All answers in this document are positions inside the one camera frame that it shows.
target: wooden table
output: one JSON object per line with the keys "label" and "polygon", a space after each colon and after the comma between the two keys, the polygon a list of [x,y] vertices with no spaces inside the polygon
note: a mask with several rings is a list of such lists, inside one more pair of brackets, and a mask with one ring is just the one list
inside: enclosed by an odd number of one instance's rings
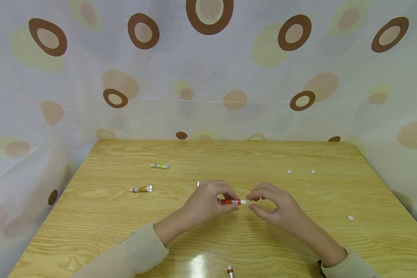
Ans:
{"label": "wooden table", "polygon": [[[124,140],[95,144],[10,277],[69,277],[181,207],[204,179],[224,179],[240,197],[262,181],[285,188],[385,277],[417,278],[417,223],[348,143]],[[129,191],[143,185],[153,192]],[[316,260],[243,206],[177,238],[167,259],[138,277],[226,277],[229,264],[238,278],[320,277]]]}

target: brown tube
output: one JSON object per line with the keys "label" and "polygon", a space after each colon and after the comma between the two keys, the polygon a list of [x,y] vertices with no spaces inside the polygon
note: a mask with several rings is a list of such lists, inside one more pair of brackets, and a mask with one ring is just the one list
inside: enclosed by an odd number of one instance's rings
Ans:
{"label": "brown tube", "polygon": [[149,186],[144,186],[144,187],[134,187],[131,188],[130,191],[132,193],[137,193],[137,192],[152,192],[153,187],[151,185]]}

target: hand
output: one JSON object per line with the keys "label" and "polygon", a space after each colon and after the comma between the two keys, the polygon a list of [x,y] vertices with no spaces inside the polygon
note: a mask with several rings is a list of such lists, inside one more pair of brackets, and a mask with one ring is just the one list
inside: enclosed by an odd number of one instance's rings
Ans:
{"label": "hand", "polygon": [[217,199],[218,194],[223,194],[225,199],[239,199],[238,194],[227,182],[204,181],[182,208],[156,223],[154,230],[164,246],[197,225],[239,209],[235,204],[221,205]]}
{"label": "hand", "polygon": [[317,254],[325,267],[335,266],[346,259],[345,249],[328,232],[313,222],[287,191],[263,182],[252,189],[246,198],[253,201],[259,201],[260,198],[272,201],[276,205],[273,212],[255,204],[249,205],[249,208],[258,217],[304,242]]}
{"label": "hand", "polygon": [[225,199],[239,199],[238,194],[226,181],[203,181],[180,209],[188,219],[190,227],[239,209],[235,204],[221,205],[217,199],[218,194],[223,194]]}
{"label": "hand", "polygon": [[276,208],[273,212],[269,212],[258,205],[249,205],[249,208],[258,217],[272,223],[299,240],[304,240],[308,237],[315,223],[300,208],[290,193],[268,182],[263,182],[253,188],[250,194],[246,196],[246,199],[252,201],[258,201],[260,198],[269,199],[276,205]]}

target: beige sleeve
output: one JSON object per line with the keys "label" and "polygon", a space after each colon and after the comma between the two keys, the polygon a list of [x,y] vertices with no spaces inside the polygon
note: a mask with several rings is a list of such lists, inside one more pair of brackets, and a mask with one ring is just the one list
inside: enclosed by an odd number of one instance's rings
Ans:
{"label": "beige sleeve", "polygon": [[381,278],[369,264],[352,249],[345,247],[346,259],[333,267],[321,266],[327,278]]}
{"label": "beige sleeve", "polygon": [[152,269],[168,255],[168,248],[156,235],[153,225],[151,222],[138,229],[71,277],[133,278]]}

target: curtain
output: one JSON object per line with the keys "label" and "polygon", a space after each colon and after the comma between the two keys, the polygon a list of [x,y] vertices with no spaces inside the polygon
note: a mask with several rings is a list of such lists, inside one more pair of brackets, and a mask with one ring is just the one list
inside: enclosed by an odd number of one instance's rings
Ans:
{"label": "curtain", "polygon": [[417,0],[1,0],[0,277],[100,139],[346,141],[417,220]]}

